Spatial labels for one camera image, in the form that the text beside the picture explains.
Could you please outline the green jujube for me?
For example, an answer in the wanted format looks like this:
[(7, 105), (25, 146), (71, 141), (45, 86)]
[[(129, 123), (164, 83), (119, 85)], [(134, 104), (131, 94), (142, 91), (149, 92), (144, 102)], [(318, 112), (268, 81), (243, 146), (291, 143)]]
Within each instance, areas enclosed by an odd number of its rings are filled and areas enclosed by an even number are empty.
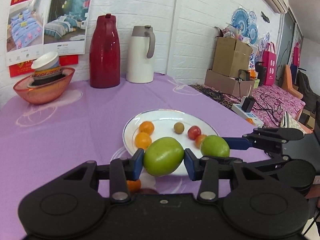
[(227, 142), (217, 135), (209, 135), (204, 138), (200, 146), (202, 155), (228, 158), (230, 155), (230, 148)]
[(161, 177), (174, 172), (184, 158), (182, 145), (172, 137), (154, 141), (144, 153), (143, 165), (148, 174)]

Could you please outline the orange tangerine with stem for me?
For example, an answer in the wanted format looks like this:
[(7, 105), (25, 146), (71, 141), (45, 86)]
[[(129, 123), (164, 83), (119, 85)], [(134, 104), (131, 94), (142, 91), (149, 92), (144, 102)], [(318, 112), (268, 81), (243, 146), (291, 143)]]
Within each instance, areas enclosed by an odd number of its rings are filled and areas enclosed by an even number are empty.
[(137, 194), (140, 192), (142, 188), (141, 181), (139, 179), (132, 181), (132, 180), (127, 180), (127, 188), (131, 194)]

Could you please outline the red-green tomato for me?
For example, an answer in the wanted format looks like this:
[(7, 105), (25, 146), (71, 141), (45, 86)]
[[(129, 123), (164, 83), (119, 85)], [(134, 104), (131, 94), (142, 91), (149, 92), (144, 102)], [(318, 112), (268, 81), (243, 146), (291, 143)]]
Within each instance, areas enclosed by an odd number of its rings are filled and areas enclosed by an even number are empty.
[(205, 134), (201, 134), (201, 135), (197, 136), (195, 141), (194, 141), (195, 147), (200, 149), (201, 144), (202, 144), (202, 142), (204, 141), (205, 138), (206, 138)]

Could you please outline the dark red plum front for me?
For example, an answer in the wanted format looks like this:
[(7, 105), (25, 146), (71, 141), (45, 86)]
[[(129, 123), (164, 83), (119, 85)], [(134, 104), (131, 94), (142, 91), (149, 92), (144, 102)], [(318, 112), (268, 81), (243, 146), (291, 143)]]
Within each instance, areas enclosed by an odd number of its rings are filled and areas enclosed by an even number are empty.
[(140, 194), (159, 194), (156, 190), (149, 189), (149, 188), (140, 189), (139, 193)]

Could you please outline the red tomato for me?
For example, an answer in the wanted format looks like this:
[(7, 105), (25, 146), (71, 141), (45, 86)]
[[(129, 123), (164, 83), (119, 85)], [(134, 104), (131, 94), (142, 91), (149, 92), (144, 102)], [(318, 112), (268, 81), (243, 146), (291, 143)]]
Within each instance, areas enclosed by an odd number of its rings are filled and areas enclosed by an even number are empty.
[(202, 134), (201, 132), (201, 129), (198, 127), (198, 126), (191, 126), (189, 129), (188, 129), (188, 138), (190, 140), (196, 140), (196, 138)]

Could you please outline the brown longan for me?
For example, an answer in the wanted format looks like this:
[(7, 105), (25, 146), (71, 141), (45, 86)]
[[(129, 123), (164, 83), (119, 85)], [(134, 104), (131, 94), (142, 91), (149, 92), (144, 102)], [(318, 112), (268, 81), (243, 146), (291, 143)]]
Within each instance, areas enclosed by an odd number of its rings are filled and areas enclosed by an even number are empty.
[(182, 134), (184, 132), (184, 124), (182, 122), (177, 122), (174, 124), (174, 132), (177, 134)]

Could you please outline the yellow-orange kumquat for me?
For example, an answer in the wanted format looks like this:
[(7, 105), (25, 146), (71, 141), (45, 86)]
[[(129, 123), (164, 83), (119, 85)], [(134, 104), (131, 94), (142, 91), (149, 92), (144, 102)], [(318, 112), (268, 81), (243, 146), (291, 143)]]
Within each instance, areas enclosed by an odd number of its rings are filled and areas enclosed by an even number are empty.
[(139, 132), (135, 137), (135, 145), (137, 148), (146, 150), (152, 144), (151, 137), (148, 133)]

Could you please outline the orange kumquat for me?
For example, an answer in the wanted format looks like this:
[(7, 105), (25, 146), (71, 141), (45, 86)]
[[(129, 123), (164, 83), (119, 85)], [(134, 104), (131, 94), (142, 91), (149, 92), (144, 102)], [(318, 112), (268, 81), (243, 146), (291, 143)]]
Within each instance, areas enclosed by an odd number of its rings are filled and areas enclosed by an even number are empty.
[(150, 121), (144, 121), (139, 126), (139, 132), (144, 132), (144, 133), (147, 133), (148, 135), (152, 135), (154, 130), (155, 130), (154, 124)]

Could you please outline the white power strip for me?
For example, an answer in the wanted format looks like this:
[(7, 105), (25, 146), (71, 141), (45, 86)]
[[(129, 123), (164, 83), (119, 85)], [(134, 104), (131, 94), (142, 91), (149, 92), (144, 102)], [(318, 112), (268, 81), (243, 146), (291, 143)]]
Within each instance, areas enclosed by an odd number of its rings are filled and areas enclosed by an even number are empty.
[(252, 112), (244, 112), (241, 108), (240, 104), (234, 103), (232, 105), (231, 110), (236, 113), (238, 116), (242, 117), (243, 119), (247, 120), (252, 125), (262, 128), (264, 125), (264, 122), (261, 121), (254, 113)]

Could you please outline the pink floral bedcover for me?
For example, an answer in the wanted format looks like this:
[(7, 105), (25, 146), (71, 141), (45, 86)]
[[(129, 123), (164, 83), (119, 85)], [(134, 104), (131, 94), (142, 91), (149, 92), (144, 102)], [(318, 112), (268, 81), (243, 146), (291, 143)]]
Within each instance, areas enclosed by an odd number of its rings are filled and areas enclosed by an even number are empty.
[(252, 112), (266, 127), (278, 127), (285, 113), (299, 120), (305, 106), (303, 100), (276, 85), (253, 89), (252, 96), (255, 98)]

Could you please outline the black power adapter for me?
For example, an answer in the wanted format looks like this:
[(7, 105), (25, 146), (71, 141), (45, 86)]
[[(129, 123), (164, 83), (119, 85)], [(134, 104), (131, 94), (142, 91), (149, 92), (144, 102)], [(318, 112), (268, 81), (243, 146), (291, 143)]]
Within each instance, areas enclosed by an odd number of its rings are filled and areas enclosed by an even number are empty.
[(243, 96), (240, 103), (241, 109), (245, 113), (251, 112), (254, 104), (255, 104), (255, 98), (253, 98), (252, 96)]

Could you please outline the purple tablecloth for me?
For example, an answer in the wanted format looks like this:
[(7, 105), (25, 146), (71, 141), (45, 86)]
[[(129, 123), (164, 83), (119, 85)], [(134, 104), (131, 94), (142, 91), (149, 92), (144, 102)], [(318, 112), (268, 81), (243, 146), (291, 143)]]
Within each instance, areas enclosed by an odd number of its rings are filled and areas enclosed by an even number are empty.
[(196, 116), (222, 137), (240, 137), (253, 126), (174, 78), (155, 74), (147, 84), (94, 89), (71, 83), (63, 95), (42, 106), (19, 97), (1, 110), (1, 239), (25, 235), (17, 215), (29, 192), (88, 160), (99, 165), (127, 156), (125, 124), (153, 109), (174, 109)]

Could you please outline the flat cardboard box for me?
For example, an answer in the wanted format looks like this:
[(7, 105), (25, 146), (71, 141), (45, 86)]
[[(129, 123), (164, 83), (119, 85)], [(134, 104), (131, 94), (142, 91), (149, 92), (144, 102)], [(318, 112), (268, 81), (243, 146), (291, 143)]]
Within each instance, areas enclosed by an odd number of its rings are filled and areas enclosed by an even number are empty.
[(216, 73), (210, 69), (206, 72), (204, 84), (223, 93), (242, 98), (243, 96), (252, 95), (254, 81), (238, 81), (234, 78), (227, 77)]

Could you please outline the pink gift bag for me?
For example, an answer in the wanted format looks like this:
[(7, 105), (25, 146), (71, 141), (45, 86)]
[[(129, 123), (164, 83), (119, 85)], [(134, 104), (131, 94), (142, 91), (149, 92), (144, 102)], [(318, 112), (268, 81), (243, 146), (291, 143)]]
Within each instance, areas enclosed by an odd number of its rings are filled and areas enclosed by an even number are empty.
[(276, 79), (276, 48), (273, 42), (268, 42), (267, 49), (263, 51), (263, 67), (266, 70), (264, 85), (271, 86)]

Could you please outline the brown cardboard box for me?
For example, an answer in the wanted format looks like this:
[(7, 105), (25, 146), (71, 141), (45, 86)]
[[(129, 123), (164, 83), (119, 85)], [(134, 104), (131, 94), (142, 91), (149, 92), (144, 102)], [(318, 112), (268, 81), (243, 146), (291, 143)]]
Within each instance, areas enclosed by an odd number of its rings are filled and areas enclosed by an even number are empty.
[(228, 37), (218, 37), (212, 70), (227, 77), (238, 77), (239, 70), (248, 70), (252, 47)]

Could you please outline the white porcelain plate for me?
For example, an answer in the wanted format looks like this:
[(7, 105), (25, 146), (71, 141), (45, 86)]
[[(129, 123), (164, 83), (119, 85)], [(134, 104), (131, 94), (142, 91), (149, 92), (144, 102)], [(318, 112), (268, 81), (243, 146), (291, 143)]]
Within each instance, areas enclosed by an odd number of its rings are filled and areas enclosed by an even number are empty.
[[(172, 109), (156, 109), (142, 112), (131, 118), (123, 129), (123, 143), (127, 152), (131, 155), (135, 153), (135, 137), (139, 132), (139, 126), (145, 121), (153, 123), (155, 130), (150, 135), (152, 141), (162, 137), (175, 138), (183, 148), (189, 148), (199, 158), (202, 156), (194, 142), (189, 139), (187, 131), (191, 126), (198, 126), (205, 135), (218, 135), (217, 131), (205, 121), (182, 111)], [(184, 132), (177, 134), (174, 132), (174, 124), (181, 122), (184, 124)]]

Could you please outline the orange glass bowl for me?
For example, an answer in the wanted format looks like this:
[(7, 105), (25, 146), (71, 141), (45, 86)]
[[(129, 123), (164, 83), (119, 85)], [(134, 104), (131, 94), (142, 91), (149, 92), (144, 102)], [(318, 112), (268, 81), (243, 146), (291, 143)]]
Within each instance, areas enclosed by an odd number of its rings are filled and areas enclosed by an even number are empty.
[(64, 93), (74, 73), (74, 68), (64, 67), (61, 78), (38, 86), (34, 85), (35, 80), (31, 75), (18, 81), (13, 89), (24, 101), (33, 105), (43, 105), (56, 100)]

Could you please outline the blue decorative paper fans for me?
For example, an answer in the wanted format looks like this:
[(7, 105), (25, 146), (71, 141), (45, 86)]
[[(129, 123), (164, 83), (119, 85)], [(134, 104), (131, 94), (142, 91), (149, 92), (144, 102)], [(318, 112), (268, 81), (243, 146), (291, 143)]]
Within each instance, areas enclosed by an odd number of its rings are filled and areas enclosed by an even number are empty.
[(247, 12), (243, 8), (238, 8), (231, 17), (231, 26), (238, 30), (242, 38), (248, 38), (249, 43), (258, 46), (259, 50), (265, 50), (270, 41), (270, 33), (259, 35), (257, 15), (254, 11)]

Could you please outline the cream thermos jug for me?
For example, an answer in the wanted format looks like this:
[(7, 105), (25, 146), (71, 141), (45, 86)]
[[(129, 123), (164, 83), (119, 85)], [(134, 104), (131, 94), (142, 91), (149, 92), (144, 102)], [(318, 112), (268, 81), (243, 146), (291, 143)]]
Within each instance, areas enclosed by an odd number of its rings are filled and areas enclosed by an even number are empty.
[(155, 45), (156, 38), (151, 25), (134, 26), (127, 51), (127, 81), (131, 83), (153, 81)]

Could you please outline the red thermos jug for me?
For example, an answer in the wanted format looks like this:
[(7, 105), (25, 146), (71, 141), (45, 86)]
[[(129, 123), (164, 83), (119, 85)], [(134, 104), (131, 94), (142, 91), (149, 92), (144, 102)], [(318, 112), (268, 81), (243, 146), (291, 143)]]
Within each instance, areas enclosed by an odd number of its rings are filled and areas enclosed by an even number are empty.
[(120, 42), (112, 14), (97, 18), (89, 50), (89, 82), (93, 88), (120, 84)]

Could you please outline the bedding wall calendar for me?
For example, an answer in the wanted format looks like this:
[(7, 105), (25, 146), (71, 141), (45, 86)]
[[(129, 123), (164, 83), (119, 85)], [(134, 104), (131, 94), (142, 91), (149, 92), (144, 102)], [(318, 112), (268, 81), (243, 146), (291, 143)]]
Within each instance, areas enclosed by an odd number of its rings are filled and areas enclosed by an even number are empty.
[(91, 0), (28, 0), (9, 7), (6, 65), (85, 53)]

